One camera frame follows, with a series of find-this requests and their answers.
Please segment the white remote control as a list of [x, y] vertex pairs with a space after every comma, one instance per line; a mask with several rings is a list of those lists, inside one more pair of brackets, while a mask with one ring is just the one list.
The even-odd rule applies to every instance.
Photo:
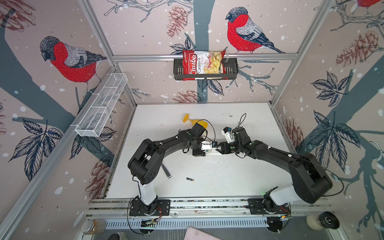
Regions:
[[221, 155], [220, 152], [218, 152], [217, 150], [213, 150], [213, 149], [205, 150], [205, 153], [207, 156], [220, 156]]

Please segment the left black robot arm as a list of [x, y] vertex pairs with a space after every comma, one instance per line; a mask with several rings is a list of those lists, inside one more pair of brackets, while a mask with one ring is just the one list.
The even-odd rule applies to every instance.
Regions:
[[191, 129], [179, 131], [174, 137], [161, 141], [145, 139], [136, 150], [128, 163], [133, 180], [138, 183], [139, 195], [135, 197], [129, 206], [129, 215], [151, 216], [160, 212], [159, 206], [165, 206], [164, 201], [158, 204], [158, 196], [155, 192], [154, 179], [157, 177], [163, 160], [168, 155], [183, 151], [184, 154], [192, 150], [195, 157], [204, 157], [202, 150], [202, 135], [207, 130], [200, 123], [196, 123]]

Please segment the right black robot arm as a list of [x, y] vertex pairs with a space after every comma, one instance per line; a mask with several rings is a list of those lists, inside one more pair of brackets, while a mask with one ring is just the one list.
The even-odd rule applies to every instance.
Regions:
[[312, 154], [292, 154], [261, 141], [252, 141], [243, 127], [225, 127], [221, 133], [226, 141], [218, 144], [220, 154], [244, 154], [268, 162], [291, 175], [291, 184], [275, 187], [264, 194], [263, 207], [270, 214], [290, 202], [302, 200], [314, 204], [333, 187], [326, 170]]

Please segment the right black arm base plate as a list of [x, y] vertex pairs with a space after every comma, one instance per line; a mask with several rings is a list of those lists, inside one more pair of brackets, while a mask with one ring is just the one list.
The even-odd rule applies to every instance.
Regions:
[[270, 199], [261, 198], [247, 199], [247, 201], [247, 208], [250, 210], [251, 215], [291, 215], [290, 206], [288, 204], [278, 206]]

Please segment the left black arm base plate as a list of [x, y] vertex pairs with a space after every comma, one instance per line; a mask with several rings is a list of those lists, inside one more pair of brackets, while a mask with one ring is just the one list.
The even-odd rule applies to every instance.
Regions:
[[128, 214], [130, 217], [144, 216], [168, 216], [170, 214], [171, 201], [155, 199], [150, 205], [145, 205], [138, 197], [130, 201]]

